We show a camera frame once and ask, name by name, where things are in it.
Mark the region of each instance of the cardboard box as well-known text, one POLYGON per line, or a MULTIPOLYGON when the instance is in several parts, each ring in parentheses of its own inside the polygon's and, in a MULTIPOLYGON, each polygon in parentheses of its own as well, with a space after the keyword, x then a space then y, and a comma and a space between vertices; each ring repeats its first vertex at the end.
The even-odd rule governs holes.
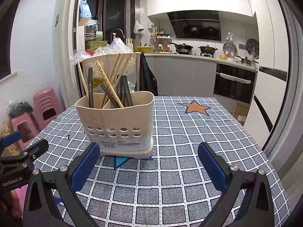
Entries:
POLYGON ((246 117, 249 111, 249 105, 236 103, 234 106, 234 111, 232 112, 233 117, 238 120, 241 125, 244 125, 246 117))

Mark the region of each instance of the gray cabinet door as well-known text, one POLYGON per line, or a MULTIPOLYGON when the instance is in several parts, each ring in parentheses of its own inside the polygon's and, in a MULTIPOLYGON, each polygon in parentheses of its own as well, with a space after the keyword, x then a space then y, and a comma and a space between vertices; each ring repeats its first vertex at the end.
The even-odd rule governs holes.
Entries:
POLYGON ((194 86, 191 96, 212 97, 217 64, 212 60, 198 60, 194 64, 194 86))
POLYGON ((172 95, 173 57, 155 57, 155 77, 159 96, 172 95))
POLYGON ((151 72, 155 75, 155 57, 154 56, 145 56, 147 64, 151 72))
POLYGON ((173 57, 172 96, 191 96, 196 62, 200 60, 173 57))

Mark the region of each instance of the green basket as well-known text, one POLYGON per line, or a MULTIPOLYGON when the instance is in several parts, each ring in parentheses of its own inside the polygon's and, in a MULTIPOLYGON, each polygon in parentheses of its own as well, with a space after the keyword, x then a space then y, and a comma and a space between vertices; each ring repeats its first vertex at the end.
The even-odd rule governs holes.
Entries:
POLYGON ((151 54, 154 51, 154 47, 153 46, 136 47, 136 51, 144 54, 151 54))

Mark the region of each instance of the window sill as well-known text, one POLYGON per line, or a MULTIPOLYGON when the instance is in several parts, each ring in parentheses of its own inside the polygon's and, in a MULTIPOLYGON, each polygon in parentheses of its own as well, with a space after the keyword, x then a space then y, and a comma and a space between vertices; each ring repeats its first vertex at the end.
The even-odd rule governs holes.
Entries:
POLYGON ((0 83, 2 83, 2 82, 4 82, 4 81, 6 81, 7 79, 9 79, 9 78, 11 78, 11 77, 17 75, 17 73, 18 73, 18 70, 12 72, 11 74, 9 74, 9 75, 7 75, 7 76, 5 76, 4 78, 0 79, 0 83))

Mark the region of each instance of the checkered tablecloth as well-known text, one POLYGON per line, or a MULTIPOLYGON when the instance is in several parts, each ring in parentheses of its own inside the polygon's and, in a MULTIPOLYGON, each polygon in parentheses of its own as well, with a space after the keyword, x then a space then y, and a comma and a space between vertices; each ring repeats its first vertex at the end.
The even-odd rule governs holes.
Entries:
MULTIPOLYGON (((154 161, 131 159, 114 170, 113 157, 103 156, 76 193, 99 226, 199 226, 221 195, 197 156, 202 141, 241 170, 264 169, 274 199, 275 225, 281 226, 289 216, 288 199, 275 169, 215 98, 155 97, 153 132, 154 161), (179 103, 192 100, 211 107, 209 116, 185 114, 186 107, 179 103)), ((36 160, 35 168, 43 172, 68 165, 89 144, 74 106, 52 121, 36 140, 42 138, 49 141, 49 150, 36 160)), ((244 191, 238 195, 226 225, 235 218, 243 195, 244 191)), ((59 210, 73 225, 62 203, 59 210)))

